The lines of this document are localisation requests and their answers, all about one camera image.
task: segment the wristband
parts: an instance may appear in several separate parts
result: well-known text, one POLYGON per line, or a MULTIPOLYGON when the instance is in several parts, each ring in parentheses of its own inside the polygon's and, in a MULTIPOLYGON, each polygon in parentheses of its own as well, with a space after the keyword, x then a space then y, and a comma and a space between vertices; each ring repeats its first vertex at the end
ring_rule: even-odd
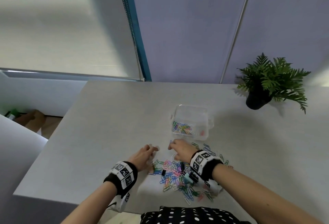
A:
POLYGON ((111 182, 117 188, 117 195, 125 196, 134 186, 137 180, 138 171, 130 162, 117 162, 109 171, 104 182, 111 182))
POLYGON ((210 155, 205 150, 198 150, 191 158, 191 169, 196 172, 205 182, 212 178, 212 171, 217 164, 223 164, 223 161, 216 156, 210 155))

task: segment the black and white polka dot fabric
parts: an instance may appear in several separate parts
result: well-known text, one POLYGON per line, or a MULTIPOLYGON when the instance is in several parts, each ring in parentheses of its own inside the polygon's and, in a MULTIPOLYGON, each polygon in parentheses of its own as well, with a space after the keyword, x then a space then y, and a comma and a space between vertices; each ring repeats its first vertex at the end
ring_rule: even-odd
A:
POLYGON ((170 208, 160 207, 158 212, 147 212, 141 216, 141 224, 190 224, 190 223, 225 223, 241 224, 228 211, 211 208, 170 208))

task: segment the clear plastic box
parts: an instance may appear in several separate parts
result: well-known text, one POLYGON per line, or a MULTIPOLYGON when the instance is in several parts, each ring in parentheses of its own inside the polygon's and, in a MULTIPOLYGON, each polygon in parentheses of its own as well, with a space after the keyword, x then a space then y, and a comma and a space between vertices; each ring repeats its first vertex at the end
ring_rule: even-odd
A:
POLYGON ((209 129, 214 126, 213 118, 208 116, 208 109, 198 106, 177 106, 172 120, 171 130, 174 134, 195 140, 206 140, 209 129))

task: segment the fern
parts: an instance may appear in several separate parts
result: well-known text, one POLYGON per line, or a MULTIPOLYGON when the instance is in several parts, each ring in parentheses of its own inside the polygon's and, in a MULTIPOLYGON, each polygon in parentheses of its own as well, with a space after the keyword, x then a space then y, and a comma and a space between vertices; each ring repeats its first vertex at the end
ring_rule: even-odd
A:
POLYGON ((260 87, 269 93, 276 102, 290 99, 300 105, 306 114, 307 98, 303 88, 303 78, 310 74, 304 69, 294 69, 286 58, 273 58, 273 62, 262 53, 253 64, 239 68, 243 76, 238 76, 243 82, 237 87, 243 91, 254 91, 260 87))

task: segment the white table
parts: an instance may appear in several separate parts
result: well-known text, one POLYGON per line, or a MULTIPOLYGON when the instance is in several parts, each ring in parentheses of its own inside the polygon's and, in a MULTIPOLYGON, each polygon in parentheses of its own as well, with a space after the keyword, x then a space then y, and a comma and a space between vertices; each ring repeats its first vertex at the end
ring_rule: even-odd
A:
MULTIPOLYGON (((16 195, 79 204, 119 160, 147 143, 156 159, 171 157, 171 114, 179 104, 204 106, 215 127, 207 143, 234 168, 329 223, 329 88, 307 88, 306 115, 296 102, 254 111, 236 85, 89 81, 65 115, 16 195)), ((182 193, 162 192, 160 176, 141 174, 127 212, 185 206, 182 193)), ((226 193, 191 206, 231 211, 251 220, 226 193)))

